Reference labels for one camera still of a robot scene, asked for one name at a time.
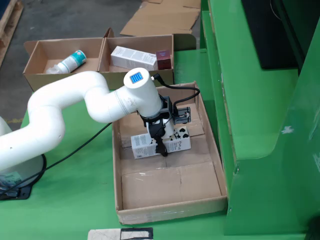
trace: gray floor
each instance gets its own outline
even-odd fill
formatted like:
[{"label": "gray floor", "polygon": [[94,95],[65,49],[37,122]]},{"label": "gray floor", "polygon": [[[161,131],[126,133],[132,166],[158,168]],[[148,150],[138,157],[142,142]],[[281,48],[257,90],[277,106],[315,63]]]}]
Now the gray floor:
[{"label": "gray floor", "polygon": [[[0,69],[0,116],[20,128],[32,91],[23,76],[30,40],[102,37],[112,27],[116,37],[141,0],[22,0],[24,10]],[[192,28],[199,39],[200,21]]]}]

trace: white product box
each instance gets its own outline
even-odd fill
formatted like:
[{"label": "white product box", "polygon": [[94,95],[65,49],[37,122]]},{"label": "white product box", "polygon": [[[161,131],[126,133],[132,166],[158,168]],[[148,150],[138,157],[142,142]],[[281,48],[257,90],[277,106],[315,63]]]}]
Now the white product box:
[{"label": "white product box", "polygon": [[[168,153],[191,149],[187,127],[183,126],[174,129],[174,134],[169,138],[163,139],[163,143]],[[135,159],[159,155],[159,153],[156,153],[156,140],[151,138],[148,133],[132,136],[131,146]]]},{"label": "white product box", "polygon": [[158,69],[155,54],[117,46],[111,53],[112,64],[125,69],[145,68],[148,71]]}]

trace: cable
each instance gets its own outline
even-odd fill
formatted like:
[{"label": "cable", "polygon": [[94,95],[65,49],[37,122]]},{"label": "cable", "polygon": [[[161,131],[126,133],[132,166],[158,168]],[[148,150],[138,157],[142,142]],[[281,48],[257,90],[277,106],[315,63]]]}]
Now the cable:
[{"label": "cable", "polygon": [[281,18],[278,17],[278,15],[275,13],[274,8],[272,7],[271,1],[272,1],[272,0],[270,0],[270,8],[271,8],[271,11],[272,11],[273,14],[276,16],[277,19],[279,19],[280,21],[282,21]]},{"label": "cable", "polygon": [[188,97],[186,97],[186,98],[177,100],[177,101],[175,101],[175,102],[173,103],[173,111],[175,111],[177,114],[178,114],[178,109],[177,109],[177,104],[178,104],[178,103],[182,103],[182,102],[188,101],[188,100],[190,100],[190,99],[193,99],[193,98],[195,98],[196,96],[198,96],[198,95],[200,94],[200,90],[199,90],[198,88],[196,88],[196,87],[192,87],[192,86],[170,86],[170,85],[167,85],[167,84],[165,83],[165,81],[162,79],[162,77],[159,75],[159,73],[153,75],[152,78],[157,79],[158,82],[159,82],[162,86],[164,86],[164,87],[166,87],[166,88],[169,88],[169,89],[179,89],[179,90],[184,89],[184,90],[194,90],[194,91],[196,91],[195,94],[193,94],[193,95],[191,95],[191,96],[188,96]]},{"label": "cable", "polygon": [[51,164],[50,166],[48,166],[47,168],[33,174],[32,176],[30,177],[27,177],[25,180],[17,183],[16,185],[10,187],[9,189],[5,190],[3,193],[0,194],[0,199],[2,196],[4,196],[7,192],[11,191],[12,189],[15,189],[17,186],[25,183],[26,181],[40,175],[40,174],[43,174],[45,171],[53,168],[54,166],[58,165],[59,163],[62,163],[64,160],[70,158],[73,154],[75,154],[76,152],[78,152],[80,149],[82,149],[84,146],[86,146],[88,143],[90,143],[93,139],[95,139],[100,133],[102,133],[107,127],[109,127],[111,125],[112,122],[108,123],[106,126],[104,126],[100,131],[98,131],[93,137],[91,137],[88,141],[86,141],[84,144],[82,144],[80,147],[78,147],[76,150],[74,150],[73,152],[71,152],[69,155],[65,156],[64,158],[62,158],[61,160]]}]

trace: blue led panel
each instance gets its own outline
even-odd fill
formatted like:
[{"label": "blue led panel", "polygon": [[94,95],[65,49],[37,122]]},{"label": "blue led panel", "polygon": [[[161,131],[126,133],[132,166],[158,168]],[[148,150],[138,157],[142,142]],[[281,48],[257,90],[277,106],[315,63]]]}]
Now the blue led panel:
[{"label": "blue led panel", "polygon": [[142,75],[140,72],[137,72],[136,74],[133,74],[131,77],[131,81],[133,84],[135,84],[136,82],[139,82],[140,80],[143,79]]}]

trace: wooden pallet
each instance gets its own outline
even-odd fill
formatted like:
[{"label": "wooden pallet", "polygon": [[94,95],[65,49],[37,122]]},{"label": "wooden pallet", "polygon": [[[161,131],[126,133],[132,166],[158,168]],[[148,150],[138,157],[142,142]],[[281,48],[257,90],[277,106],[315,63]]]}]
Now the wooden pallet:
[{"label": "wooden pallet", "polygon": [[5,58],[24,5],[21,0],[11,0],[0,20],[0,66]]}]

